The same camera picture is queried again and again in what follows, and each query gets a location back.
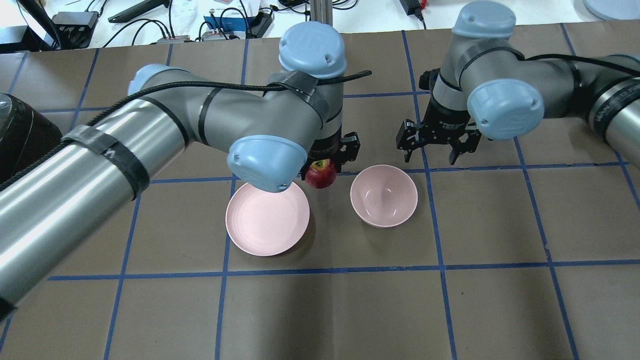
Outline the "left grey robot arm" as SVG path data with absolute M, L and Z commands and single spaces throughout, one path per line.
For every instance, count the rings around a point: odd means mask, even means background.
M 285 32 L 278 59 L 262 86 L 147 64 L 125 98 L 2 183 L 1 319 L 194 142 L 227 153 L 233 174 L 269 193 L 314 160 L 355 161 L 356 132 L 342 150 L 344 84 L 371 71 L 346 75 L 342 35 L 315 21 Z

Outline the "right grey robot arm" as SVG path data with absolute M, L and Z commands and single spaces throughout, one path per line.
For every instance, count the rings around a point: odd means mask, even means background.
M 638 55 L 525 57 L 509 42 L 515 24 L 514 12 L 498 2 L 462 7 L 441 67 L 420 76 L 420 88 L 430 92 L 421 123 L 405 120 L 398 130 L 404 161 L 424 146 L 448 145 L 454 165 L 482 137 L 509 141 L 543 119 L 576 116 L 638 167 Z

